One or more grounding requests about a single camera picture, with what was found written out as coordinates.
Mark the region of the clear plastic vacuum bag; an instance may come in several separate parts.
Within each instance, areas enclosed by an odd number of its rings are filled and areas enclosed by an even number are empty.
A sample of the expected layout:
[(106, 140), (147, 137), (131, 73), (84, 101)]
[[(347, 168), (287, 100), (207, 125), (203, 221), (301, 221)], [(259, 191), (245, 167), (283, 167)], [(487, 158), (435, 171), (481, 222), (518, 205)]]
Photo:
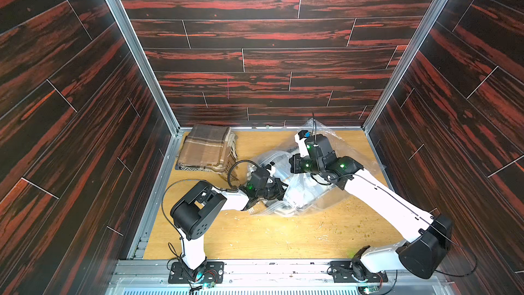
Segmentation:
[[(316, 128), (317, 135), (324, 135), (330, 140), (330, 144), (338, 157), (348, 156), (356, 159), (356, 161), (363, 164), (364, 167), (368, 169), (373, 176), (380, 176), (382, 174), (379, 164), (376, 161), (366, 157), (361, 151), (351, 146), (349, 142), (343, 140), (343, 138), (340, 137), (340, 132), (334, 131), (333, 129), (318, 121), (314, 122), (312, 120), (307, 121), (300, 128), (307, 131), (312, 131), (313, 128)], [(281, 181), (284, 183), (285, 178), (293, 175), (293, 173), (290, 172), (291, 165), (289, 163), (289, 159), (294, 154), (299, 153), (299, 148), (294, 139), (295, 134), (297, 134), (297, 131), (294, 131), (291, 135), (286, 136), (284, 140), (280, 141), (279, 144), (274, 146), (271, 150), (259, 154), (256, 157), (253, 157), (251, 160), (256, 162), (256, 164), (261, 167), (271, 162), (275, 163), (276, 171), (274, 176), (281, 179)], [(320, 182), (322, 178), (316, 176), (314, 179)], [(275, 214), (280, 217), (294, 217), (327, 210), (349, 197), (351, 197), (350, 194), (333, 185), (332, 188), (324, 193), (313, 206), (303, 213), (291, 216), (284, 215), (281, 211), (284, 202), (276, 199), (262, 199), (259, 203), (248, 209), (248, 212), (255, 216), (268, 216)]]

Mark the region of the brown striped fringed scarf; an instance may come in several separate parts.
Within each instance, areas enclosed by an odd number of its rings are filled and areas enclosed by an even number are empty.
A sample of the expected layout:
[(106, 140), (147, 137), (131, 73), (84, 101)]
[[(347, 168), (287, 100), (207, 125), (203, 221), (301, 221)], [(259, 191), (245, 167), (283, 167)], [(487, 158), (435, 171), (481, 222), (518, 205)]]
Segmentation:
[(184, 139), (177, 163), (217, 173), (222, 179), (237, 162), (237, 135), (231, 127), (195, 124)]

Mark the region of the white fringed scarf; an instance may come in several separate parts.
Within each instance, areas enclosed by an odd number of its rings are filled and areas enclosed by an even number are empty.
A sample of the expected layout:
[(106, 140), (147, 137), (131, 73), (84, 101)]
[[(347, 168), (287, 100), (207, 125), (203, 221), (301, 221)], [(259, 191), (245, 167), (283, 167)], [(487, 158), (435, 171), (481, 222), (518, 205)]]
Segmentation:
[(293, 174), (284, 179), (288, 185), (284, 198), (282, 213), (291, 216), (303, 213), (308, 210), (315, 202), (327, 191), (332, 188), (332, 184), (321, 179), (320, 182), (308, 173)]

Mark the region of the black white chevron scarf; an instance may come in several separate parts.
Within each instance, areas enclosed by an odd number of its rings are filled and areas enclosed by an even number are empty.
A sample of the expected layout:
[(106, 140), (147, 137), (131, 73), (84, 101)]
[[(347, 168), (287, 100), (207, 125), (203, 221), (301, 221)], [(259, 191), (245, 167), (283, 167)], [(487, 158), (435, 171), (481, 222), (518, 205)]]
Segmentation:
[(178, 163), (175, 165), (175, 169), (180, 170), (180, 171), (198, 171), (199, 170), (198, 167), (191, 166), (191, 165), (181, 165)]

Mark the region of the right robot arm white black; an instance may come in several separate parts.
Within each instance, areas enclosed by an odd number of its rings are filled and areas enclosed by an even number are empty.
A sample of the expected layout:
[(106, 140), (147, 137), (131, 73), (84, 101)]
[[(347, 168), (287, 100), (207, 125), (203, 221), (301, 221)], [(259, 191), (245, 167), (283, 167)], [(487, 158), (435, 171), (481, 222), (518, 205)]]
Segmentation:
[(361, 248), (352, 258), (353, 278), (364, 282), (384, 270), (406, 270), (429, 279), (450, 251), (453, 222), (409, 203), (354, 158), (338, 157), (327, 137), (303, 130), (295, 141), (299, 152), (289, 159), (292, 173), (311, 173), (357, 197), (403, 237), (396, 244)]

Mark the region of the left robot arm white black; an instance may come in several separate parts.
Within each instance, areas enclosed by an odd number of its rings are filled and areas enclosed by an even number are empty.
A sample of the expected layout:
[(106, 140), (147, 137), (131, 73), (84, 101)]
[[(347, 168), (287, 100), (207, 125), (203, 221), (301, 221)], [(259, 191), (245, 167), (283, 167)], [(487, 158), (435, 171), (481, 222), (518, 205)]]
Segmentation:
[(199, 180), (171, 209), (172, 225), (180, 235), (182, 268), (193, 280), (205, 272), (207, 256), (204, 234), (219, 213), (226, 210), (247, 211), (262, 200), (281, 201), (288, 185), (274, 176), (270, 164), (255, 165), (248, 180), (234, 188), (218, 188), (206, 180)]

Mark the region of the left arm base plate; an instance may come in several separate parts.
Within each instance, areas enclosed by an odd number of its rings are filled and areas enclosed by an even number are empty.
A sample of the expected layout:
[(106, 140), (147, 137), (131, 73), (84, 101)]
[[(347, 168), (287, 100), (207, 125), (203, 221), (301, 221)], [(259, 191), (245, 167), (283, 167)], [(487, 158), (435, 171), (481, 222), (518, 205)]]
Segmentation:
[(184, 262), (173, 262), (170, 267), (168, 284), (204, 284), (213, 287), (221, 284), (224, 278), (225, 263), (205, 261), (195, 270)]

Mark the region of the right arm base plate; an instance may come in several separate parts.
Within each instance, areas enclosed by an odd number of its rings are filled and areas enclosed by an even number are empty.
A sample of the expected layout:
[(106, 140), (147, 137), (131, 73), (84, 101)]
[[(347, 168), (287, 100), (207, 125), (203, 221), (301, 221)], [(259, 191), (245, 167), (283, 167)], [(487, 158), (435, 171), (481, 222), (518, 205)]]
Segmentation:
[(354, 264), (352, 261), (331, 261), (328, 265), (327, 274), (333, 277), (335, 283), (382, 284), (388, 282), (386, 273), (371, 273), (363, 265)]

